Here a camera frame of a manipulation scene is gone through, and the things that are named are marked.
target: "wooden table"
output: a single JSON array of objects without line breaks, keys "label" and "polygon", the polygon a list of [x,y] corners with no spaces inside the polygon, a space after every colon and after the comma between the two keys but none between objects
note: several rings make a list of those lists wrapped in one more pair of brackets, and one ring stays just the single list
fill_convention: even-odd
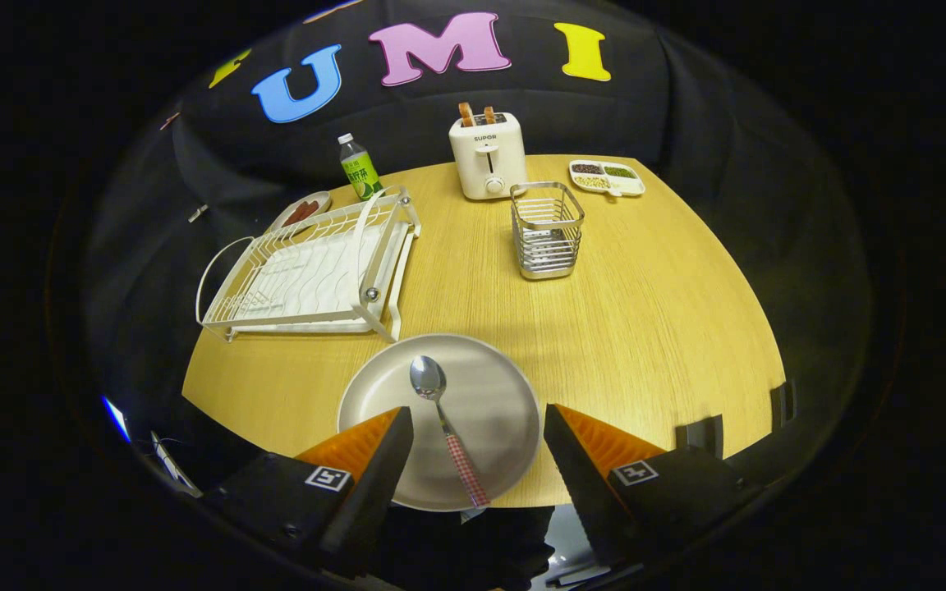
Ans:
[{"label": "wooden table", "polygon": [[[567,176],[572,158],[630,165],[646,191],[578,190]],[[455,332],[487,341],[528,375],[541,411],[563,404],[667,449],[673,428],[719,413],[725,456],[769,433],[769,390],[784,381],[772,329],[693,210],[631,158],[529,156],[528,175],[566,183],[586,210],[570,277],[523,279],[509,199],[463,198],[453,162],[383,176],[408,187],[423,222],[399,299],[401,338]],[[332,208],[356,202],[348,185],[331,196]],[[349,379],[388,344],[376,333],[240,334],[226,344],[204,329],[183,393],[240,437],[296,456],[335,434]],[[542,445],[493,506],[570,501]]]}]

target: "plate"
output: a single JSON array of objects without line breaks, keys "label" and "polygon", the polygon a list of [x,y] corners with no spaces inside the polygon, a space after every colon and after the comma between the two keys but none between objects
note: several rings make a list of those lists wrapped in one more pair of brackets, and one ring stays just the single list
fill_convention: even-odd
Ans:
[{"label": "plate", "polygon": [[494,500],[532,465],[542,438],[538,399],[525,374],[502,351],[461,334],[423,334],[373,356],[349,382],[338,431],[398,406],[411,407],[414,440],[393,501],[424,511],[465,511],[473,502],[451,461],[432,401],[411,388],[411,360],[428,355],[443,368],[440,399],[459,440]]},{"label": "plate", "polygon": [[[576,171],[576,166],[583,168],[583,171]],[[609,175],[605,166],[633,176]],[[600,173],[586,172],[587,167],[597,168]],[[630,166],[618,162],[573,160],[567,164],[567,173],[572,177],[572,182],[582,190],[607,192],[612,197],[620,197],[620,195],[636,197],[645,192],[645,183],[641,182],[641,177],[637,175],[637,172]]]},{"label": "plate", "polygon": [[288,205],[287,208],[275,218],[273,225],[269,226],[267,231],[277,231],[279,228],[282,228],[282,224],[290,217],[290,214],[294,213],[294,210],[305,201],[319,201],[319,207],[316,207],[315,212],[309,213],[309,216],[315,216],[317,213],[326,212],[327,208],[331,206],[331,192],[326,190],[318,191],[312,195],[305,195],[305,197]]}]

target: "green tea bottle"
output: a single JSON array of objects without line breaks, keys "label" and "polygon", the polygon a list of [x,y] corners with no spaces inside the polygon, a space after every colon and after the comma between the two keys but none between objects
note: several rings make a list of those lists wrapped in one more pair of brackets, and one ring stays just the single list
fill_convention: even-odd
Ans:
[{"label": "green tea bottle", "polygon": [[348,176],[349,182],[352,183],[356,197],[360,198],[360,201],[371,199],[371,195],[382,190],[382,181],[374,171],[370,154],[364,146],[353,141],[352,134],[341,135],[338,143],[342,145],[342,169],[345,169],[345,176]]}]

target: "pink letter m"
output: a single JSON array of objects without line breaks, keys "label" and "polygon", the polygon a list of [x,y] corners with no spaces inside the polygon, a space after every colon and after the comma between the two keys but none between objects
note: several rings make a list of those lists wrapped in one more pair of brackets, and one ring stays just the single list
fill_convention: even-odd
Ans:
[{"label": "pink letter m", "polygon": [[428,65],[437,74],[443,74],[462,48],[462,60],[457,65],[462,71],[504,70],[510,67],[499,52],[491,23],[498,20],[492,12],[463,12],[455,15],[443,33],[434,37],[411,23],[388,26],[371,34],[371,41],[382,44],[389,72],[382,79],[384,86],[398,86],[421,78],[421,70],[411,65],[409,56]]}]

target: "white toaster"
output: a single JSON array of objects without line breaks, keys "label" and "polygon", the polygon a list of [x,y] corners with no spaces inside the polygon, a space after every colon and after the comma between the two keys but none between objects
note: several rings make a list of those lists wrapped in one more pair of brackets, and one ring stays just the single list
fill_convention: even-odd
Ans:
[{"label": "white toaster", "polygon": [[496,112],[495,123],[473,116],[475,125],[457,119],[448,131],[467,199],[509,197],[510,186],[528,182],[521,123],[509,112]]}]

